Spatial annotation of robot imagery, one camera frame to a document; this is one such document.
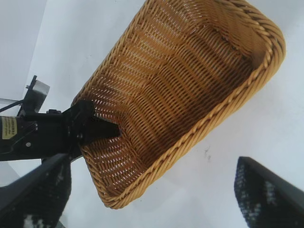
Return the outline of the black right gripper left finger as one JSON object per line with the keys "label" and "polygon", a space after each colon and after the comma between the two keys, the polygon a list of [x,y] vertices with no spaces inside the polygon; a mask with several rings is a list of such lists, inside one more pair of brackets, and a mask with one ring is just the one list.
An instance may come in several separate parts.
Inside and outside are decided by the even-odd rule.
{"label": "black right gripper left finger", "polygon": [[0,189],[2,228],[54,228],[71,194],[68,155],[57,154]]}

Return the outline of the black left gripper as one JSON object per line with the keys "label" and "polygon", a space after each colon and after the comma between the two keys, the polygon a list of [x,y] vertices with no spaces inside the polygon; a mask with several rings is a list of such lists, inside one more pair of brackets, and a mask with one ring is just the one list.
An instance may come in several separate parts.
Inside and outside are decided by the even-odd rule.
{"label": "black left gripper", "polygon": [[80,144],[121,136],[116,123],[94,115],[91,101],[78,101],[64,112],[27,112],[0,118],[0,160],[48,159],[67,154],[82,157]]}

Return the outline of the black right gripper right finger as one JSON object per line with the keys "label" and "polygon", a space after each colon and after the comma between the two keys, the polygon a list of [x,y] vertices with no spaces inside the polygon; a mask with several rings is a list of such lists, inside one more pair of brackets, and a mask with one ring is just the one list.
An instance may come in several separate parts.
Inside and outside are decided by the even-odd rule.
{"label": "black right gripper right finger", "polygon": [[304,226],[304,192],[250,157],[237,161],[234,193],[250,228]]}

